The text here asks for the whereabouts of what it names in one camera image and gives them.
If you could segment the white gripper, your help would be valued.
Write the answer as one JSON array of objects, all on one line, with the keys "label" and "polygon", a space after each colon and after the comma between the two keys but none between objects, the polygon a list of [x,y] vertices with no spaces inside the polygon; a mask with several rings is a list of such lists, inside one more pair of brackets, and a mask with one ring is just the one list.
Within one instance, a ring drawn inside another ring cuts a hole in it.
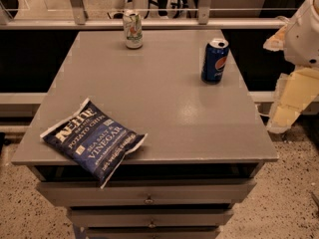
[{"label": "white gripper", "polygon": [[274,103],[266,128],[284,133],[319,96],[319,0],[305,0],[289,20],[268,38],[263,48],[278,52],[284,48],[285,60],[296,65],[289,74],[281,74],[274,92]]}]

